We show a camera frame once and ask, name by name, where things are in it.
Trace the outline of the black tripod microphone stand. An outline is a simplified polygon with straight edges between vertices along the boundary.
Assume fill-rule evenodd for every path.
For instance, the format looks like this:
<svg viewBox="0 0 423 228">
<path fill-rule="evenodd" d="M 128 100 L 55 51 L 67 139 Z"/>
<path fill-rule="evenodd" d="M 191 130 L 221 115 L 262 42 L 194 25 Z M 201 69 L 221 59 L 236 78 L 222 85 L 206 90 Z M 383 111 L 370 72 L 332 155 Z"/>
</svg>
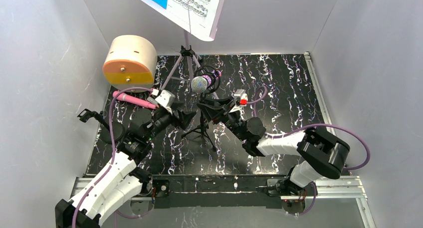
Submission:
<svg viewBox="0 0 423 228">
<path fill-rule="evenodd" d="M 200 137 L 201 137 L 202 139 L 207 138 L 207 139 L 210 141 L 210 144 L 211 144 L 212 150 L 213 150 L 214 152 L 217 152 L 217 148 L 216 148 L 216 146 L 214 145 L 213 141 L 211 140 L 211 138 L 210 138 L 209 134 L 207 133 L 207 129 L 208 129 L 208 128 L 209 128 L 209 122 L 207 121 L 207 119 L 206 119 L 206 117 L 205 117 L 205 115 L 204 115 L 203 111 L 202 111 L 202 110 L 200 110 L 200 124 L 199 124 L 196 128 L 191 129 L 191 130 L 189 130 L 189 131 L 188 131 L 188 132 L 186 132 L 186 133 L 183 133 L 183 134 L 181 135 L 181 138 L 182 138 L 182 139 L 184 139 L 184 138 L 185 138 L 188 134 L 191 134 L 191 133 L 197 133 L 197 134 L 199 134 L 199 135 L 200 135 Z"/>
</svg>

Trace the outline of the black round-base desktop mic stand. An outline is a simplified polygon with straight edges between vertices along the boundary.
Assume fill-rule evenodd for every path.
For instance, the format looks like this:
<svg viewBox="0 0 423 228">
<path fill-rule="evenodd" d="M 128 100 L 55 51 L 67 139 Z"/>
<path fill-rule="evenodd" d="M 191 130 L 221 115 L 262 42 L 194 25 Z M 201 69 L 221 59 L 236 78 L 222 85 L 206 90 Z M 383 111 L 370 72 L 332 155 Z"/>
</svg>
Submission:
<svg viewBox="0 0 423 228">
<path fill-rule="evenodd" d="M 94 118 L 96 121 L 98 121 L 100 123 L 99 127 L 101 129 L 99 139 L 106 144 L 112 144 L 112 138 L 110 135 L 110 126 L 109 126 L 109 123 L 106 122 L 103 117 L 103 111 L 98 113 L 96 111 L 84 109 L 77 115 L 77 117 L 79 118 L 81 122 L 84 122 L 84 123 L 86 123 L 90 118 Z M 112 122 L 112 127 L 113 127 L 114 141 L 118 142 L 123 138 L 125 133 L 125 128 L 121 123 L 116 121 Z"/>
</svg>

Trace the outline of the purple tripod music stand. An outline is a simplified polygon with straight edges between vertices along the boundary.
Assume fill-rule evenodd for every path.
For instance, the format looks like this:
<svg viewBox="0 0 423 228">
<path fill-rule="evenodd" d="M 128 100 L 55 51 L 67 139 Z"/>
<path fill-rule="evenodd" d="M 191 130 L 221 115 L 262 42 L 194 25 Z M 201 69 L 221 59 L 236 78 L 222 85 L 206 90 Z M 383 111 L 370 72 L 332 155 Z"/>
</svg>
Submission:
<svg viewBox="0 0 423 228">
<path fill-rule="evenodd" d="M 172 67 L 169 75 L 167 76 L 165 81 L 160 86 L 160 90 L 164 90 L 171 79 L 183 81 L 183 82 L 186 82 L 189 85 L 191 80 L 194 78 L 193 63 L 195 63 L 196 68 L 200 68 L 200 66 L 201 66 L 200 62 L 198 61 L 200 56 L 192 50 L 192 46 L 190 45 L 189 33 L 184 29 L 183 29 L 183 31 L 184 31 L 185 45 L 181 46 L 180 55 L 179 55 L 178 59 L 176 60 L 174 66 Z M 187 68 L 188 68 L 188 73 L 189 73 L 188 79 L 173 76 L 176 69 L 179 67 L 180 64 L 182 64 L 183 60 L 187 61 Z"/>
</svg>

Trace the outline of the pink microphone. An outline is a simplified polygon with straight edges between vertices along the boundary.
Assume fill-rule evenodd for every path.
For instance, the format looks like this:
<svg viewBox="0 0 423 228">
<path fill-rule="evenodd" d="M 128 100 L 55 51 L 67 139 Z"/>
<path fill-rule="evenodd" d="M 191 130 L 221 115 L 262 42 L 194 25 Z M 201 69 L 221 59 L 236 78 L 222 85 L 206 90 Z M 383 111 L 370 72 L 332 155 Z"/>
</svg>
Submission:
<svg viewBox="0 0 423 228">
<path fill-rule="evenodd" d="M 156 109 L 157 106 L 149 101 L 140 99 L 140 98 L 136 98 L 134 96 L 128 95 L 127 93 L 121 93 L 118 97 L 117 100 L 119 101 L 124 101 L 124 102 L 128 102 L 134 105 L 138 105 L 144 108 L 148 108 L 148 109 Z"/>
</svg>

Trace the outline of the white sheet music book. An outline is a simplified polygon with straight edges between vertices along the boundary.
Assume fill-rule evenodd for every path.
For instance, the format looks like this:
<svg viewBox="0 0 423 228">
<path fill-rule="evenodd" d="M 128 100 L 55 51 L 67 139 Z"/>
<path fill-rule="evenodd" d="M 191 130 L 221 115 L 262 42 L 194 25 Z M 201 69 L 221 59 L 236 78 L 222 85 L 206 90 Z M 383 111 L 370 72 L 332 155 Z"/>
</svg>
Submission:
<svg viewBox="0 0 423 228">
<path fill-rule="evenodd" d="M 214 41 L 224 0 L 140 0 L 202 41 Z"/>
</svg>

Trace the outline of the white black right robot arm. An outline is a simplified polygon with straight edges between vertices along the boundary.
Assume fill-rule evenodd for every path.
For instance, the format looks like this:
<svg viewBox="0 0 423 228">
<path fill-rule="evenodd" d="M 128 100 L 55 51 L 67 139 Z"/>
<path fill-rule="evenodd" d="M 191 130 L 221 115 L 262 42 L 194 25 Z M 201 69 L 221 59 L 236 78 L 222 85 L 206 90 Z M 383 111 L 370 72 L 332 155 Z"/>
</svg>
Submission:
<svg viewBox="0 0 423 228">
<path fill-rule="evenodd" d="M 303 158 L 284 179 L 264 188 L 268 196 L 300 195 L 306 186 L 321 177 L 340 178 L 350 152 L 346 142 L 327 131 L 324 125 L 317 124 L 290 134 L 267 134 L 260 118 L 242 119 L 240 111 L 247 104 L 247 99 L 237 97 L 204 99 L 197 106 L 208 121 L 223 123 L 253 157 L 296 155 Z"/>
</svg>

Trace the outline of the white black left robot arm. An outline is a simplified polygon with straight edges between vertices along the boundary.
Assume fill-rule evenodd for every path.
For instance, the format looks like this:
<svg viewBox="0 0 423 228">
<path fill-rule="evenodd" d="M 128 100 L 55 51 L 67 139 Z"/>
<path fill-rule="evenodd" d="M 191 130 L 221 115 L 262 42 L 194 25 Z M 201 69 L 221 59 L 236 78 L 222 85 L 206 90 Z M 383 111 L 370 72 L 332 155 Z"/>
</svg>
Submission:
<svg viewBox="0 0 423 228">
<path fill-rule="evenodd" d="M 179 103 L 170 111 L 164 107 L 153 112 L 141 110 L 118 139 L 116 152 L 107 165 L 79 193 L 56 204 L 56 227 L 101 227 L 150 182 L 150 174 L 138 165 L 152 149 L 152 139 L 169 126 L 186 129 L 195 115 L 195 111 L 182 110 Z"/>
</svg>

